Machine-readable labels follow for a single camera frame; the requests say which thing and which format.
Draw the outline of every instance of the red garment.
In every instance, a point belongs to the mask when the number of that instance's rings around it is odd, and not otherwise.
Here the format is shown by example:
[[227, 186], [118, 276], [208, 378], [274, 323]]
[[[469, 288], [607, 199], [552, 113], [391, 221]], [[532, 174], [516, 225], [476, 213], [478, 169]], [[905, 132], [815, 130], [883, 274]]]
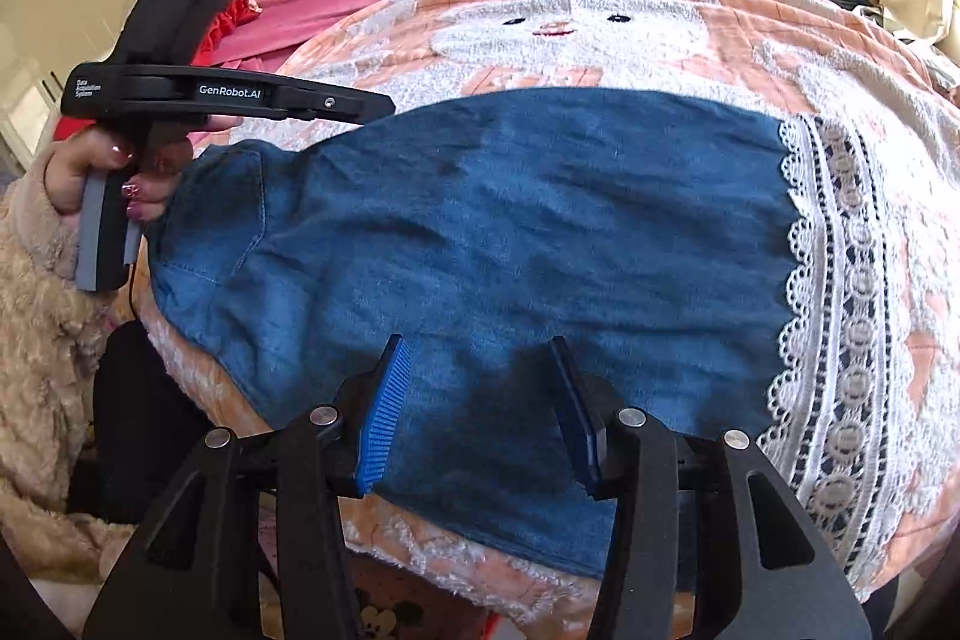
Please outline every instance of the red garment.
[[232, 34], [238, 25], [256, 20], [262, 11], [254, 0], [232, 0], [227, 8], [213, 19], [213, 23], [210, 23], [191, 65], [210, 66], [213, 63], [213, 50], [224, 36]]
[[[220, 39], [233, 33], [237, 25], [249, 23], [250, 20], [256, 20], [263, 10], [254, 0], [230, 0], [227, 8], [217, 14], [210, 23], [210, 28], [206, 30], [203, 39], [200, 41], [200, 47], [197, 47], [197, 54], [193, 56], [190, 62], [191, 66], [210, 66], [213, 64], [213, 49], [219, 44]], [[93, 124], [93, 121], [82, 121], [77, 118], [68, 118], [61, 116], [54, 129], [54, 142], [62, 142], [69, 139], [78, 131]]]

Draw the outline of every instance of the metal screw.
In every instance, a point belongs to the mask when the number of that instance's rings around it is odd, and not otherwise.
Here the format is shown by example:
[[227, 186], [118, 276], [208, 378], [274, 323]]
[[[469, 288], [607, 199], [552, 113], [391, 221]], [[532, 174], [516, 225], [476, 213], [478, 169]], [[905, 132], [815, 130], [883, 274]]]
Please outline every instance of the metal screw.
[[637, 410], [637, 408], [623, 408], [619, 413], [616, 413], [616, 417], [620, 423], [629, 426], [631, 429], [638, 429], [647, 422], [647, 416], [643, 414], [643, 410]]
[[230, 429], [213, 429], [206, 433], [203, 438], [203, 444], [208, 448], [223, 448], [227, 442], [230, 442]]
[[329, 405], [314, 408], [310, 413], [310, 423], [314, 426], [329, 426], [335, 420], [337, 420], [337, 408], [331, 408]]
[[750, 437], [739, 431], [739, 429], [730, 429], [723, 432], [723, 442], [730, 445], [734, 451], [745, 451], [750, 447]]

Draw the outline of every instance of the denim pocket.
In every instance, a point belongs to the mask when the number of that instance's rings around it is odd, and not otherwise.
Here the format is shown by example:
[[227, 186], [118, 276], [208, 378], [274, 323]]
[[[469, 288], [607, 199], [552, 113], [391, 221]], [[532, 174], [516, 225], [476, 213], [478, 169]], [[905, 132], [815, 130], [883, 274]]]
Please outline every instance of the denim pocket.
[[266, 231], [260, 153], [208, 149], [186, 173], [157, 228], [155, 261], [213, 283], [227, 280]]

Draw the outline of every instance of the black gripper frame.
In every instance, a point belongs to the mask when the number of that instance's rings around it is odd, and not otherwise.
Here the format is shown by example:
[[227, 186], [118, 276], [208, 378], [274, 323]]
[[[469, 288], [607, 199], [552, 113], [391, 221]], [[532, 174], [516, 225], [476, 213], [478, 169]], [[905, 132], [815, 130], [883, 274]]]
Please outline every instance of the black gripper frame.
[[870, 640], [826, 541], [750, 437], [667, 429], [550, 341], [551, 394], [578, 482], [616, 499], [587, 640], [672, 636], [679, 491], [696, 492], [694, 640]]
[[[286, 429], [213, 429], [155, 501], [110, 572], [83, 640], [262, 640], [258, 574], [278, 585], [287, 640], [359, 640], [338, 497], [363, 496], [357, 435], [377, 370]], [[277, 567], [257, 539], [262, 492], [277, 497]]]

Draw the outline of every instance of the painted fingernail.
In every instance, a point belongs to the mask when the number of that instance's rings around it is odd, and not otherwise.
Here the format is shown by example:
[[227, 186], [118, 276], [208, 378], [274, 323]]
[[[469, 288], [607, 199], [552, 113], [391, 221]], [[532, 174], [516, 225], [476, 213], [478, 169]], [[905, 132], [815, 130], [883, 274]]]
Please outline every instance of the painted fingernail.
[[113, 145], [112, 148], [110, 148], [110, 152], [112, 152], [119, 161], [126, 162], [133, 158], [131, 150], [126, 150], [120, 145]]

